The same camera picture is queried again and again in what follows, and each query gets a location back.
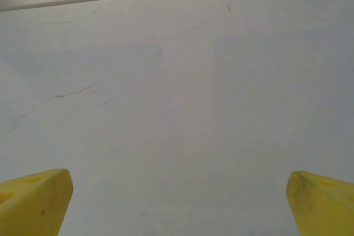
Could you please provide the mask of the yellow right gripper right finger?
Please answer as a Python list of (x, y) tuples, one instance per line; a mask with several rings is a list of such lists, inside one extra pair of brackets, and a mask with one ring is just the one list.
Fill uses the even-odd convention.
[(352, 183), (294, 171), (286, 195), (300, 235), (353, 235)]

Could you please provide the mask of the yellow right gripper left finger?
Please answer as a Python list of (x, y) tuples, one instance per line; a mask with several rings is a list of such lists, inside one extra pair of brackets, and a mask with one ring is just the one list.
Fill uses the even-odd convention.
[(1, 235), (58, 235), (73, 190), (67, 169), (1, 182)]

